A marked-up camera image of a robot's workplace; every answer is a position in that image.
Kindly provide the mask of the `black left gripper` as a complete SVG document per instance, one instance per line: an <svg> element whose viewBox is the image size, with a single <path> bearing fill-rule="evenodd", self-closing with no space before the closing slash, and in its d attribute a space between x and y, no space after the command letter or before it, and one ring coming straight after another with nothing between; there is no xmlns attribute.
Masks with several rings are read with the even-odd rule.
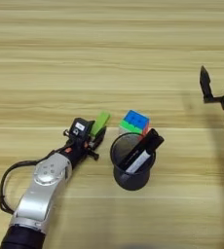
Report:
<svg viewBox="0 0 224 249"><path fill-rule="evenodd" d="M106 132L106 127L103 127L95 136L93 145L90 145L91 136L90 132L86 131L83 134L77 135L71 130L65 130L63 132L64 136L68 137L65 145L56 152L65 156L69 159L71 166L75 168L79 163L85 160L87 157L91 157L94 160L99 159L99 154L97 154L94 149L96 149L100 143L103 141Z"/></svg>

